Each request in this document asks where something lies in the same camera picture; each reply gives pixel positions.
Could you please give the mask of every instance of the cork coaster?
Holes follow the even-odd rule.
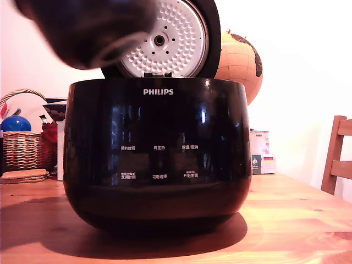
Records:
[[[13,180],[3,180],[0,179],[1,184],[14,184],[14,183],[38,183],[42,182],[46,179],[44,176],[31,177],[25,179],[13,179]]]
[[[42,182],[48,176],[49,172],[45,169],[18,170],[16,172],[5,172],[0,178],[0,183],[37,183]]]
[[[25,179],[38,176],[47,176],[48,172],[45,169],[29,169],[29,170],[18,170],[16,172],[5,172],[1,179],[12,180],[12,179]]]

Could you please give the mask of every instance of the wooden table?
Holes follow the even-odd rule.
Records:
[[[214,233],[114,239],[83,222],[63,185],[1,186],[2,263],[352,263],[352,203],[282,175],[254,175]]]

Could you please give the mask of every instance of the globe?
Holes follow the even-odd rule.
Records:
[[[249,105],[257,96],[263,80],[263,66],[259,54],[247,39],[228,32],[222,34],[221,48],[215,79],[243,84]]]

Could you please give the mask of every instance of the red object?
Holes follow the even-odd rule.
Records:
[[[43,124],[42,129],[43,133],[40,136],[41,151],[38,158],[44,159],[50,153],[51,159],[47,160],[44,168],[52,169],[57,164],[57,124]]]
[[[47,123],[42,126],[43,133],[42,138],[45,141],[48,141],[50,144],[57,144],[57,124],[56,123]]]
[[[3,106],[2,109],[1,109],[1,112],[0,112],[1,118],[4,117],[6,111],[7,111],[7,104],[5,103],[4,106]]]

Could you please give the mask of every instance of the wicker basket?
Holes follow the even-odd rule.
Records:
[[[16,90],[1,99],[0,109],[6,100],[24,93],[38,95],[45,100],[44,95],[34,90]],[[49,144],[43,137],[43,133],[4,132],[3,172],[23,169],[46,169],[50,171],[56,163],[57,145]]]

